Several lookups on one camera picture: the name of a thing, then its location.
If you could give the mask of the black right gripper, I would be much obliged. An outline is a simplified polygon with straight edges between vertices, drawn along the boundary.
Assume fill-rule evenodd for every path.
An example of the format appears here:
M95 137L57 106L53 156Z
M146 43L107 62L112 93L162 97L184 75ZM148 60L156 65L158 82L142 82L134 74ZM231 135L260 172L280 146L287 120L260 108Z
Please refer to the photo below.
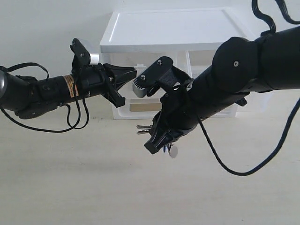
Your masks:
M184 71L172 67L171 72L159 79L160 88L165 91L161 97L162 109L153 118L153 125L149 130L150 139L144 147L156 154L171 149L172 143L178 138L191 132L195 125L189 125L187 86L193 79Z

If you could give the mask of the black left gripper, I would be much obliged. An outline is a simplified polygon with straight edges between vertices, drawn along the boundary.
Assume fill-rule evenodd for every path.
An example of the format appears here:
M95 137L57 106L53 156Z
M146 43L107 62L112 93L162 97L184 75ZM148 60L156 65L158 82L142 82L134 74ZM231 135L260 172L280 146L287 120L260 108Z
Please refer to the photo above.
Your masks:
M115 107L125 105L126 99L118 90L135 79L137 70L134 67L120 67L105 63L82 68L77 74L77 87L80 97L103 95Z

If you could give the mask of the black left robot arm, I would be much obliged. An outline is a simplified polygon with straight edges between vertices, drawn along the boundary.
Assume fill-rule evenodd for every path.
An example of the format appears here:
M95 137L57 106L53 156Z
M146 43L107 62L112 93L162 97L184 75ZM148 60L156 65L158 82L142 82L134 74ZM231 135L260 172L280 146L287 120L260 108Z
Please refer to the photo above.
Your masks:
M58 106L83 98L101 95L115 107L124 106L126 99L121 89L136 77L133 67L110 64L87 66L43 80L32 76L12 75L11 72L27 64L0 68L0 106L13 111L20 119L28 120L57 109Z

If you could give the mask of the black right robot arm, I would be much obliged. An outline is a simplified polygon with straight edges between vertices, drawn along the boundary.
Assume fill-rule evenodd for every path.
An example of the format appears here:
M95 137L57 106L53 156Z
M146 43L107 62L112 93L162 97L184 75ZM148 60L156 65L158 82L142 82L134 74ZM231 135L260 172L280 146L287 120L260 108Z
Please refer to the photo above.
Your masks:
M161 111L153 118L145 148L152 154L191 132L199 120L241 103L250 92L300 87L300 29L249 41L232 37L216 51L212 64L195 79L161 57L146 71L146 86L162 88Z

